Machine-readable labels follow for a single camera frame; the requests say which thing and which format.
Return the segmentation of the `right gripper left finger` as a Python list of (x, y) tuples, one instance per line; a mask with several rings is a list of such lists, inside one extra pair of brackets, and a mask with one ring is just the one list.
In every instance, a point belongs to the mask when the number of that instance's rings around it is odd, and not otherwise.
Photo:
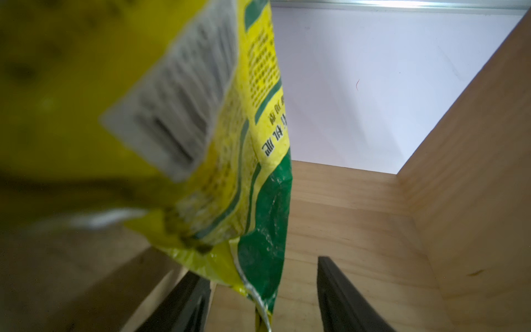
[(188, 272), (136, 332), (204, 332), (210, 281)]

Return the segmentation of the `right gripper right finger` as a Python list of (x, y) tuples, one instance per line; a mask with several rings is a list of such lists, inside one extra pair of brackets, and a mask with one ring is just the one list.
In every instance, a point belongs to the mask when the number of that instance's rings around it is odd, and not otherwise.
[(325, 332), (394, 332), (330, 257), (318, 257), (317, 293)]

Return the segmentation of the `yellow green fertilizer bag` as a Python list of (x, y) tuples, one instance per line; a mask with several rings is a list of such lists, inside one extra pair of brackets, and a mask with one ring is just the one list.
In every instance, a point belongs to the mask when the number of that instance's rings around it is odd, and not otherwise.
[(269, 1), (3, 1), (1, 230), (123, 222), (270, 331), (290, 141)]

